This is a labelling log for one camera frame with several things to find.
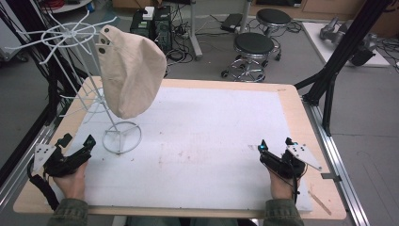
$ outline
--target shelf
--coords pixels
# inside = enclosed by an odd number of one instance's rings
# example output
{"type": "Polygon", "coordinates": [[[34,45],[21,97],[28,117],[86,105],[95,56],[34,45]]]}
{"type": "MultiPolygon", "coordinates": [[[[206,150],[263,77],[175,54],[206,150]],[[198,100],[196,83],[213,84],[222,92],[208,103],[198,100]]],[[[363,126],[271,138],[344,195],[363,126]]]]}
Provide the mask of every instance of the shelf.
{"type": "Polygon", "coordinates": [[[74,9],[77,9],[80,7],[84,7],[91,1],[92,0],[81,0],[79,4],[70,4],[70,5],[65,4],[62,8],[53,9],[53,13],[66,12],[66,11],[71,11],[71,10],[74,10],[74,9]]]}

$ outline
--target white cardboard sheet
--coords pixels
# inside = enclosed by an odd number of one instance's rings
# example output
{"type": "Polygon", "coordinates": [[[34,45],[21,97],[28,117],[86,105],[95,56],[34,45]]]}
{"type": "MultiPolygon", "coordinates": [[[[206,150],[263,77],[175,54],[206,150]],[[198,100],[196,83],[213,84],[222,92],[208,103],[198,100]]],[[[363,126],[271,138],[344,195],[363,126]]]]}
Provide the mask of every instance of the white cardboard sheet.
{"type": "MultiPolygon", "coordinates": [[[[336,46],[331,42],[331,40],[321,40],[319,37],[320,29],[325,27],[327,24],[317,24],[317,23],[302,23],[305,27],[306,34],[311,39],[311,42],[319,54],[320,58],[323,59],[325,63],[332,56],[332,53],[335,51],[336,46]]],[[[374,50],[373,56],[369,61],[367,61],[362,67],[389,67],[390,63],[380,55],[377,50],[374,50]]],[[[353,66],[350,62],[346,62],[345,66],[353,66]]]]}
{"type": "MultiPolygon", "coordinates": [[[[264,210],[271,199],[257,146],[265,139],[274,154],[285,151],[290,133],[276,92],[161,88],[131,121],[142,140],[123,154],[102,144],[106,113],[87,113],[79,127],[67,155],[89,134],[97,141],[86,174],[89,205],[264,210]]],[[[304,181],[300,191],[299,211],[311,211],[304,181]]]]}

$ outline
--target wooden table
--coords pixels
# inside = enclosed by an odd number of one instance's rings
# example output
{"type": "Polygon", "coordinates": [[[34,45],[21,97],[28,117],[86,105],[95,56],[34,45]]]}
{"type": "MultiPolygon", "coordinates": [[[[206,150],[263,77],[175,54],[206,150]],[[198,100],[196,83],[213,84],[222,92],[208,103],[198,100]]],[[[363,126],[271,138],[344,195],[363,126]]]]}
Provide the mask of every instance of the wooden table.
{"type": "MultiPolygon", "coordinates": [[[[101,86],[101,79],[94,77],[96,83],[101,86]]],[[[165,79],[162,83],[164,88],[191,88],[191,89],[234,89],[250,91],[268,91],[278,94],[285,119],[293,141],[306,143],[313,155],[323,167],[323,171],[309,168],[306,173],[306,183],[313,206],[312,212],[302,213],[303,218],[319,219],[343,219],[346,213],[343,208],[341,197],[332,180],[325,180],[321,173],[329,173],[326,160],[322,154],[311,123],[305,112],[304,106],[294,86],[277,84],[248,84],[197,80],[172,80],[165,79]]],[[[78,101],[74,101],[69,109],[73,111],[81,107],[78,101]]],[[[65,118],[54,134],[50,143],[70,133],[76,134],[85,111],[73,114],[73,117],[65,118]]],[[[46,214],[52,213],[50,206],[45,204],[45,199],[39,190],[30,182],[24,186],[20,196],[14,203],[14,210],[18,213],[46,214]]],[[[90,206],[90,214],[119,215],[119,216],[178,216],[178,217],[224,217],[224,218],[263,218],[263,211],[254,210],[205,210],[205,209],[176,209],[176,208],[139,208],[139,207],[116,207],[116,206],[90,206]]]]}

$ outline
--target electronic equipment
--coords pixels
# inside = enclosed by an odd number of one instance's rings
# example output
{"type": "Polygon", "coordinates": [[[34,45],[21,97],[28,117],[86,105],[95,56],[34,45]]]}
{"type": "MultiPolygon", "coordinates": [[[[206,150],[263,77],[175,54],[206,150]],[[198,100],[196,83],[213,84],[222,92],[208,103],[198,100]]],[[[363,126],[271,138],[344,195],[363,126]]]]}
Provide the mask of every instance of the electronic equipment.
{"type": "Polygon", "coordinates": [[[152,21],[145,21],[143,19],[144,13],[144,10],[139,9],[135,15],[133,15],[132,24],[130,25],[130,33],[153,40],[154,34],[152,21]]]}
{"type": "Polygon", "coordinates": [[[220,26],[220,29],[234,32],[237,26],[240,26],[243,15],[240,13],[230,14],[220,26]]]}
{"type": "Polygon", "coordinates": [[[155,28],[155,43],[164,53],[170,51],[172,49],[170,6],[155,9],[153,25],[155,28]]]}

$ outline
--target white plastic bracket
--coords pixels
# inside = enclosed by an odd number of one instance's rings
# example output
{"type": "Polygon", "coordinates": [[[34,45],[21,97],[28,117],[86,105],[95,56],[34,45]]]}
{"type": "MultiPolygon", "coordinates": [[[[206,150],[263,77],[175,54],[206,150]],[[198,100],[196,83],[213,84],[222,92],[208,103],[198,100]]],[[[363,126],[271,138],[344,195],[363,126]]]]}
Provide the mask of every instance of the white plastic bracket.
{"type": "Polygon", "coordinates": [[[56,146],[53,145],[36,144],[35,160],[33,162],[33,171],[38,172],[55,150],[56,146]]]}
{"type": "Polygon", "coordinates": [[[288,145],[287,150],[297,159],[301,160],[302,162],[310,165],[311,167],[321,171],[322,167],[320,166],[317,159],[311,153],[311,150],[306,147],[305,144],[299,145],[288,145]]]}
{"type": "Polygon", "coordinates": [[[154,7],[145,7],[145,10],[147,11],[147,13],[143,14],[143,20],[144,21],[152,21],[153,12],[154,12],[155,8],[154,7]]]}

